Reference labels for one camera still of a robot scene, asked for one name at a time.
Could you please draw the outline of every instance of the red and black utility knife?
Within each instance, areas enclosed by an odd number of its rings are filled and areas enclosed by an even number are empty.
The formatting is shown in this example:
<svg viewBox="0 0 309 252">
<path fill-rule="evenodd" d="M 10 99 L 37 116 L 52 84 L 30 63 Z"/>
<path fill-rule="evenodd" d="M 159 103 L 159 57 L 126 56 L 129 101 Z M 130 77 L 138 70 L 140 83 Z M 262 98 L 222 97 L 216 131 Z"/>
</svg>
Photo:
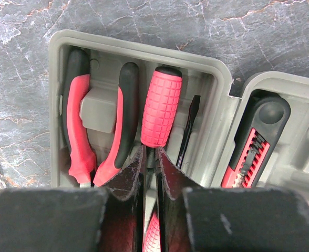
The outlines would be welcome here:
<svg viewBox="0 0 309 252">
<path fill-rule="evenodd" d="M 72 48 L 63 89 L 62 120 L 71 158 L 69 175 L 80 184 L 90 182 L 90 172 L 96 168 L 96 157 L 80 118 L 81 101 L 89 90 L 89 72 L 89 55 L 80 48 Z"/>
<path fill-rule="evenodd" d="M 105 161 L 97 168 L 94 184 L 101 186 L 123 167 L 135 140 L 139 118 L 139 68 L 123 65 L 117 91 L 117 118 L 114 141 Z"/>
<path fill-rule="evenodd" d="M 288 102 L 275 93 L 260 91 L 249 99 L 222 187 L 256 186 L 290 113 Z"/>
</svg>

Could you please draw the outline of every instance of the gray marble surface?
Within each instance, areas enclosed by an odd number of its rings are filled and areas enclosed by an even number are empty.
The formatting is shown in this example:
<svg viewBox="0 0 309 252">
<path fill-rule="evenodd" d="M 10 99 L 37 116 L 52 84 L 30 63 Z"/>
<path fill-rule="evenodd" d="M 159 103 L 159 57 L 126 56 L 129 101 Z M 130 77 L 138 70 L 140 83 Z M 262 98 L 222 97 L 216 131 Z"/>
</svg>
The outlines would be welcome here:
<svg viewBox="0 0 309 252">
<path fill-rule="evenodd" d="M 309 1 L 0 0 L 0 169 L 48 186 L 48 44 L 62 29 L 222 60 L 232 94 L 254 73 L 309 77 Z"/>
</svg>

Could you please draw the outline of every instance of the marble countertop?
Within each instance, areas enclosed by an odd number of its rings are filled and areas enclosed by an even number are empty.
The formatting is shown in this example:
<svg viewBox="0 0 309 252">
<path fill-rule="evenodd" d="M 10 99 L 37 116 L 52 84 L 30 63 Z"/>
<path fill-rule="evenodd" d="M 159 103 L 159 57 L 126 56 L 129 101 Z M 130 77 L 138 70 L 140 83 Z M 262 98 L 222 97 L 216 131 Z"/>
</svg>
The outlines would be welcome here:
<svg viewBox="0 0 309 252">
<path fill-rule="evenodd" d="M 0 170 L 50 184 L 48 44 L 62 29 L 213 57 L 237 95 L 251 75 L 309 77 L 309 0 L 0 0 Z"/>
</svg>

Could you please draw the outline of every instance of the open tool box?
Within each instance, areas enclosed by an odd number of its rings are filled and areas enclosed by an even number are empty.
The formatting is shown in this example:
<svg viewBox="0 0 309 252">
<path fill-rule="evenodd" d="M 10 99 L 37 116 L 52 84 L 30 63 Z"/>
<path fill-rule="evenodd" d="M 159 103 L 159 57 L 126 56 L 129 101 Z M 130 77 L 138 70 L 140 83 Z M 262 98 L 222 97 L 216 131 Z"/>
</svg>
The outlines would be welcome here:
<svg viewBox="0 0 309 252">
<path fill-rule="evenodd" d="M 49 48 L 53 187 L 79 186 L 68 174 L 70 155 L 62 117 L 68 55 L 74 46 L 83 48 L 90 56 L 89 91 L 81 101 L 79 114 L 95 152 L 97 166 L 107 158 L 114 139 L 119 76 L 123 65 L 134 62 L 139 68 L 139 120 L 134 146 L 140 145 L 142 115 L 152 74 L 159 66 L 171 66 L 182 73 L 177 114 L 166 145 L 173 163 L 178 158 L 189 106 L 194 95 L 200 95 L 199 111 L 182 162 L 185 174 L 205 187 L 231 187 L 237 181 L 229 178 L 238 178 L 237 173 L 232 175 L 238 163 L 249 163 L 258 170 L 259 160 L 265 158 L 268 160 L 261 165 L 259 174 L 249 178 L 249 186 L 284 186 L 301 193 L 309 203 L 308 78 L 273 71 L 258 73 L 246 81 L 241 97 L 232 97 L 229 95 L 231 74 L 219 60 L 71 30 L 54 34 Z M 258 108 L 256 103 L 264 97 L 271 97 L 271 101 L 267 101 L 271 103 L 275 102 L 272 99 L 278 99 L 284 107 L 275 110 L 272 106 Z M 249 115 L 247 111 L 255 107 L 255 114 Z M 262 132 L 271 132 L 271 135 L 267 138 Z M 247 170 L 241 186 L 248 185 L 249 179 L 245 177 L 249 174 L 252 175 L 252 171 Z M 154 203 L 155 195 L 155 185 L 151 183 L 147 201 L 151 202 L 152 198 Z M 149 218 L 150 212 L 147 212 L 146 219 Z"/>
</svg>

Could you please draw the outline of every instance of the gray plastic tool case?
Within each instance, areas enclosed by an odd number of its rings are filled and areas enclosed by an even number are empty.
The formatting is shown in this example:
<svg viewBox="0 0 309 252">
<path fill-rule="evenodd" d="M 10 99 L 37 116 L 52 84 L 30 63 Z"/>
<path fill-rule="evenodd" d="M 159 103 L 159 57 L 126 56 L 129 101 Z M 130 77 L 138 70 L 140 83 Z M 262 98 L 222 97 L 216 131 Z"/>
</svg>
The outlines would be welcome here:
<svg viewBox="0 0 309 252">
<path fill-rule="evenodd" d="M 86 49 L 92 59 L 90 91 L 82 100 L 80 116 L 97 154 L 98 164 L 107 157 L 114 138 L 118 78 L 122 65 L 133 61 L 140 68 L 140 118 L 135 145 L 140 144 L 141 117 L 153 71 L 157 66 L 169 65 L 183 73 L 178 111 L 167 145 L 173 163 L 177 160 L 189 105 L 194 95 L 201 95 L 200 109 L 182 169 L 202 186 L 220 186 L 235 147 L 234 136 L 251 93 L 256 89 L 275 92 L 289 103 L 291 115 L 258 186 L 285 186 L 301 193 L 309 203 L 308 78 L 275 71 L 257 73 L 246 81 L 241 98 L 232 97 L 229 95 L 231 74 L 219 60 L 72 30 L 55 33 L 49 47 L 53 187 L 78 186 L 68 175 L 70 156 L 60 116 L 62 84 L 71 46 Z M 154 192 L 150 190 L 147 195 L 153 201 Z"/>
</svg>

